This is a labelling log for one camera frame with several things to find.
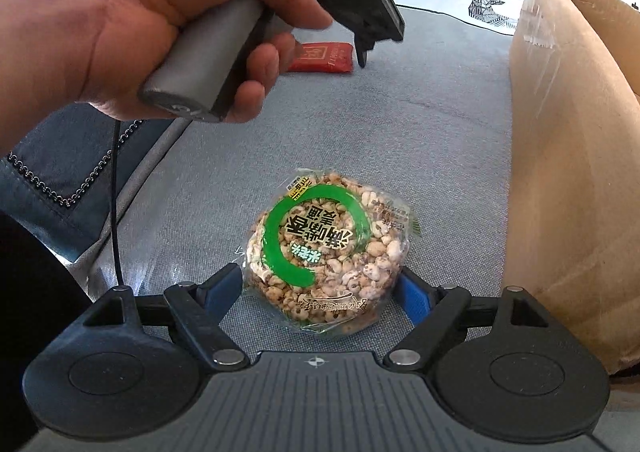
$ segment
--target gray handle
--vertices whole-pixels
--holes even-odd
[[[220,122],[246,78],[246,57],[284,28],[260,0],[231,0],[208,10],[178,36],[140,99],[175,115]]]

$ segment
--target plastic wrapper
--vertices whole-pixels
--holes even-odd
[[[353,334],[388,302],[412,220],[391,194],[335,171],[299,169],[250,230],[245,290],[290,327]]]
[[[348,42],[308,42],[302,47],[304,53],[293,60],[288,71],[353,71],[353,46]]]

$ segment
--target brown cardboard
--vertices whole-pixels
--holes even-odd
[[[607,410],[637,412],[639,407],[640,382],[638,379],[636,377],[613,379]]]
[[[505,285],[611,373],[640,361],[640,13],[525,0],[511,46]]]

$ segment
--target denim fabric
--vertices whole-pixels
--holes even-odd
[[[121,133],[132,122],[123,122]],[[118,153],[118,191],[171,123],[143,122]],[[113,119],[88,104],[71,104],[49,116],[14,147],[14,154],[47,187],[70,197],[111,149]],[[100,236],[109,212],[107,166],[72,207],[36,190],[4,156],[0,160],[0,209],[70,261]]]

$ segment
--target gray carpet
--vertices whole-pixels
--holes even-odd
[[[289,74],[245,125],[192,123],[119,224],[124,277],[140,294],[202,282],[237,257],[246,230],[296,167],[334,167],[405,198],[422,226],[408,265],[433,284],[499,290],[510,173],[511,38],[448,16],[403,9],[406,37],[351,75]],[[339,25],[302,41],[351,41]],[[107,245],[90,274],[114,284]],[[314,341],[240,299],[223,328],[251,355],[273,350],[386,352],[410,329],[397,305],[382,323]]]

